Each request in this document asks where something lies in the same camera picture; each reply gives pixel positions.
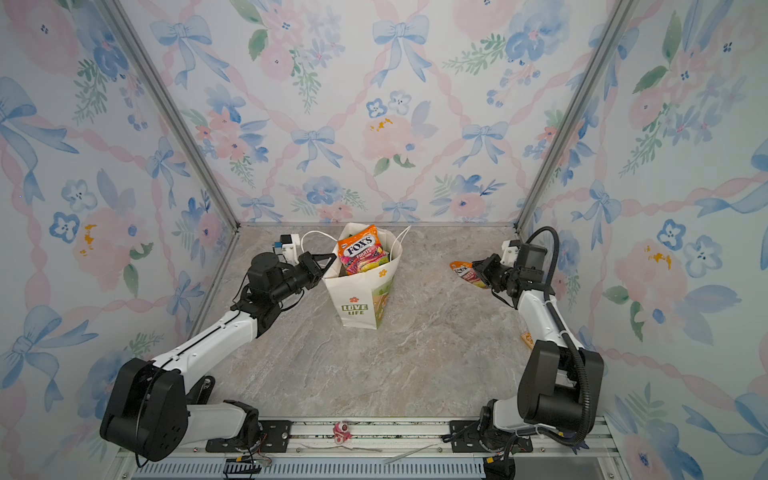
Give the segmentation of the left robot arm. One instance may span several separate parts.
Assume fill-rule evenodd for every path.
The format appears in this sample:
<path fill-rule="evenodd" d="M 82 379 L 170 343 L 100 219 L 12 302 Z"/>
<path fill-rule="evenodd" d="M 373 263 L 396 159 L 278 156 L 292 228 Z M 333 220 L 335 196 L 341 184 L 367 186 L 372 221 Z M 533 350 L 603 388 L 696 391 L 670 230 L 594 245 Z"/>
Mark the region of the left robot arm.
<path fill-rule="evenodd" d="M 252 451 L 263 438 L 256 408 L 241 401 L 192 404 L 193 387 L 240 347 L 264 335 L 331 269 L 333 253 L 304 252 L 286 263 L 274 252 L 256 255 L 228 313 L 180 346 L 151 360 L 134 358 L 118 371 L 100 437 L 132 452 L 138 463 L 158 462 L 178 447 L 220 439 Z"/>

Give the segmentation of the white paper bag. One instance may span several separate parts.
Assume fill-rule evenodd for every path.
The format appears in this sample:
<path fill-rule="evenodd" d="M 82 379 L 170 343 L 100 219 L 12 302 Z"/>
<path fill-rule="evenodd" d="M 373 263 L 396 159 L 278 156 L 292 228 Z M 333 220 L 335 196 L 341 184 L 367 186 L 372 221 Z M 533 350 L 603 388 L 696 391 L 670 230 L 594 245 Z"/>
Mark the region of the white paper bag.
<path fill-rule="evenodd" d="M 323 277 L 323 283 L 343 326 L 375 330 L 381 325 L 384 309 L 402 258 L 402 241 L 411 228 L 406 227 L 396 235 L 376 226 L 381 243 L 390 255 L 390 261 L 367 272 L 347 276 L 338 256 L 337 242 L 349 235 L 359 233 L 368 226 L 370 225 L 360 223 L 345 225 L 334 246 L 333 253 L 336 255 L 336 261 Z"/>

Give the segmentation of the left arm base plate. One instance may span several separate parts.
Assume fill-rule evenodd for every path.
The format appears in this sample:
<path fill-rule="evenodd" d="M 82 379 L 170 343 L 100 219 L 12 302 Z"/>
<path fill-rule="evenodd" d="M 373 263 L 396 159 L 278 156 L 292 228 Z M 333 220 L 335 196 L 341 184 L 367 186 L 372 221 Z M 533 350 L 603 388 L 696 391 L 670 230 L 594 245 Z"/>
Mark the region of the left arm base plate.
<path fill-rule="evenodd" d="M 286 453 L 293 423 L 289 420 L 260 420 L 247 427 L 247 435 L 230 439 L 211 439 L 208 453 Z"/>

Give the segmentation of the orange snack pack back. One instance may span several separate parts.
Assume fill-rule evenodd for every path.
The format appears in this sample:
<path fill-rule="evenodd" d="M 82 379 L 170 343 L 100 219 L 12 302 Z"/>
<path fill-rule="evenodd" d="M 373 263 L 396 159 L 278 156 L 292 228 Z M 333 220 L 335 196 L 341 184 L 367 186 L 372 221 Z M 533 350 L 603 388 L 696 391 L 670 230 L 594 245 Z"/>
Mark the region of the orange snack pack back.
<path fill-rule="evenodd" d="M 375 225 L 337 242 L 338 256 L 347 276 L 367 272 L 390 261 Z"/>

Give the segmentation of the orange snack pack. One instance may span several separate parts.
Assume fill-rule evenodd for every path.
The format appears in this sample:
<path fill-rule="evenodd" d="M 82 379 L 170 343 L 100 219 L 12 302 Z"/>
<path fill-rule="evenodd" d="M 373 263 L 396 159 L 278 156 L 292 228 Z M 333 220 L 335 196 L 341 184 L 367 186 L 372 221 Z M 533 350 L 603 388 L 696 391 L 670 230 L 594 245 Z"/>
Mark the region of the orange snack pack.
<path fill-rule="evenodd" d="M 375 225 L 337 242 L 338 256 L 347 276 L 367 272 L 390 261 Z"/>
<path fill-rule="evenodd" d="M 485 282 L 474 270 L 471 262 L 454 261 L 450 263 L 450 268 L 459 278 L 466 281 L 467 283 L 481 289 L 488 288 Z"/>

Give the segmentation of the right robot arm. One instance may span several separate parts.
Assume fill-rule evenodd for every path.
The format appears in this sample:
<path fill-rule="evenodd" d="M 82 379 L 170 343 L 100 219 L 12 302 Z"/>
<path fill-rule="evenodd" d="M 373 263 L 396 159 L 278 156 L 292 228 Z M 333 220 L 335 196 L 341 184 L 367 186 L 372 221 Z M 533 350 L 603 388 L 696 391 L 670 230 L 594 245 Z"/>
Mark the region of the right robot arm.
<path fill-rule="evenodd" d="M 604 361 L 566 325 L 544 271 L 546 255 L 542 246 L 507 240 L 499 254 L 472 263 L 494 297 L 522 317 L 533 340 L 516 395 L 482 409 L 478 434 L 489 449 L 531 435 L 578 448 L 596 421 Z"/>

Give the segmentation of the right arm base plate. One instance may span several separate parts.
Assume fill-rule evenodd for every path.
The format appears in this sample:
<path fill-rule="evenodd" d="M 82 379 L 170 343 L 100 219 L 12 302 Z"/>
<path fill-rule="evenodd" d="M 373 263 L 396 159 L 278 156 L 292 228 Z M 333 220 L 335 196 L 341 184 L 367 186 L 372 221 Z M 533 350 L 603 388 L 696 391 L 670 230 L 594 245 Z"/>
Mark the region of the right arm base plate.
<path fill-rule="evenodd" d="M 450 445 L 453 453 L 483 453 L 498 455 L 505 447 L 513 455 L 532 453 L 532 441 L 527 437 L 512 438 L 511 432 L 498 430 L 493 426 L 484 430 L 479 420 L 451 420 L 449 432 L 441 437 Z"/>

